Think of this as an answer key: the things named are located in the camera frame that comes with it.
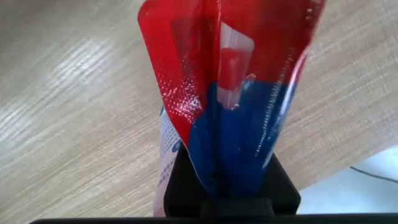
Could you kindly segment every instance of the white label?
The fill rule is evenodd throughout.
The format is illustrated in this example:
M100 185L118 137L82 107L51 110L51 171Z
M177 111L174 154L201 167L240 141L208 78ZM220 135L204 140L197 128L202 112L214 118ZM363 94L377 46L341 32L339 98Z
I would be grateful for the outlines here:
M164 217L164 194L170 175L180 148L181 140L166 110L162 110L160 114L160 165L159 165L159 183L156 190L156 198L154 202L154 216Z

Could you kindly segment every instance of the desk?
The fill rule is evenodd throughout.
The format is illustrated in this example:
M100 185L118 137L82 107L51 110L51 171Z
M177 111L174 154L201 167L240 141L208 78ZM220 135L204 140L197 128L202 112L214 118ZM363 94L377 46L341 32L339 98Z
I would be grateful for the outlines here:
M0 221L152 213L142 1L0 2ZM398 2L326 5L276 154L302 189L398 143Z

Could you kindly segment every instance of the black cable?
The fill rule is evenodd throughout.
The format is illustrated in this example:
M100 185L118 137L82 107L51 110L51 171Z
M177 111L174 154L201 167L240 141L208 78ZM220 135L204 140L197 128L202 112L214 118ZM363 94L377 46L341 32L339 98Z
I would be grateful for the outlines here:
M377 179L380 179L380 180L386 180L386 181L389 181L389 182L398 184L398 180L395 180L395 179L392 179L392 178L383 177L383 176L379 176L379 175L376 175L376 174L371 174L371 173L369 173L369 172L360 170L360 169L355 168L355 167L349 167L349 168L355 170L356 172L360 172L360 173L362 173L362 174L364 174L364 175L368 175L368 176L370 176L370 177L374 177L374 178L377 178Z

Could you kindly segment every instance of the black holder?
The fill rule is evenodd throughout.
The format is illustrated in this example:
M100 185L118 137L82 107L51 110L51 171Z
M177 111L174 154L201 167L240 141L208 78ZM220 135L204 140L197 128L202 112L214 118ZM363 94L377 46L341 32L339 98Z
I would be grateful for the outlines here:
M166 217L264 217L295 215L300 194L273 154L264 184L253 198L210 199L181 144L164 196Z

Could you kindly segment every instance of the plastic wrapper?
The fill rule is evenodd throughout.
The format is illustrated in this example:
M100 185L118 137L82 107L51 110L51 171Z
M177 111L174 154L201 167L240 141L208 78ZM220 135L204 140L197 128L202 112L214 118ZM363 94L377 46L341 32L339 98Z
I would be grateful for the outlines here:
M212 197L249 197L261 186L323 5L324 0L142 5L138 21L164 116Z

